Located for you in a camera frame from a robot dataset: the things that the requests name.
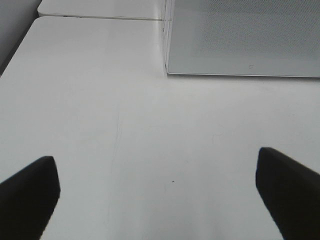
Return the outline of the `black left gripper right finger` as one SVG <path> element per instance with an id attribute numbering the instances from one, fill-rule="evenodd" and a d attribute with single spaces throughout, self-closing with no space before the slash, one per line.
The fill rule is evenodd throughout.
<path id="1" fill-rule="evenodd" d="M 271 147 L 258 152 L 257 191 L 285 240 L 320 238 L 320 175 Z"/>

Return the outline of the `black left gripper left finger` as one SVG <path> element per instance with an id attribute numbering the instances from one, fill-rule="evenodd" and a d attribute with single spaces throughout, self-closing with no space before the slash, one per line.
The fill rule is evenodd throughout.
<path id="1" fill-rule="evenodd" d="M 61 188 L 55 159 L 43 156 L 0 183 L 0 238 L 39 240 Z"/>

